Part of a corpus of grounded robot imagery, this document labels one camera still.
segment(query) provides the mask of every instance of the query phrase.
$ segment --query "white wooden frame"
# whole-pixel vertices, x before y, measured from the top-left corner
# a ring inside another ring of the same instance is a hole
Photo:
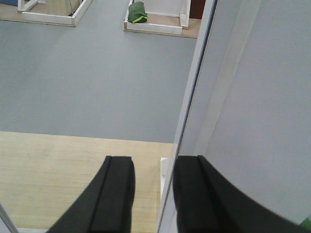
[[[184,12],[180,13],[179,15],[180,26],[182,26],[182,28],[184,29],[187,29],[189,27],[190,6],[191,0],[186,0]]]
[[[38,3],[38,0],[30,0],[25,3],[25,0],[18,0],[18,10],[19,11],[29,11]]]
[[[163,33],[163,34],[177,34],[181,35],[182,27],[170,26],[154,23],[130,23],[128,22],[128,9],[124,19],[124,30],[126,31],[138,31],[138,32],[150,32],[150,33]]]
[[[73,16],[56,16],[56,15],[27,12],[34,5],[36,5],[37,2],[38,0],[30,0],[27,4],[23,4],[25,3],[25,0],[18,0],[18,8],[19,6],[21,8],[23,7],[22,15],[24,20],[76,27],[79,21],[81,20],[82,16],[84,15],[84,13],[90,6],[90,4],[93,2],[93,0],[84,0],[78,7],[76,12],[73,14]]]

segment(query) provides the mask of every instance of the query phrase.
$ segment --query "white wall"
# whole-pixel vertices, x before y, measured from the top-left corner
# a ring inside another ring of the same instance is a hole
[[[206,152],[234,185],[296,223],[311,211],[310,9],[309,0],[262,1]]]
[[[147,13],[179,16],[184,12],[185,0],[142,0],[142,2]]]

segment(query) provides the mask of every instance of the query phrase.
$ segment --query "green cloth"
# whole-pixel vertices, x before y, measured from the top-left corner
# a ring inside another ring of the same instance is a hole
[[[306,218],[301,224],[302,227],[311,230],[311,220]]]
[[[128,7],[128,21],[131,23],[144,23],[148,19],[144,3],[134,2]]]

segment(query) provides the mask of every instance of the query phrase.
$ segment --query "gray floor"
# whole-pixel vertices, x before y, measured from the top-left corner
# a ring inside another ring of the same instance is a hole
[[[0,130],[173,142],[196,39],[124,32],[127,0],[77,28],[0,21]]]

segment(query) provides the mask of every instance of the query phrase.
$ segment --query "wooden platform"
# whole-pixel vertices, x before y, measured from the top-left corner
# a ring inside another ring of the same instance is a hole
[[[92,180],[106,155],[136,169],[134,233],[152,233],[160,201],[160,158],[172,144],[0,132],[0,201],[19,228],[48,229]]]

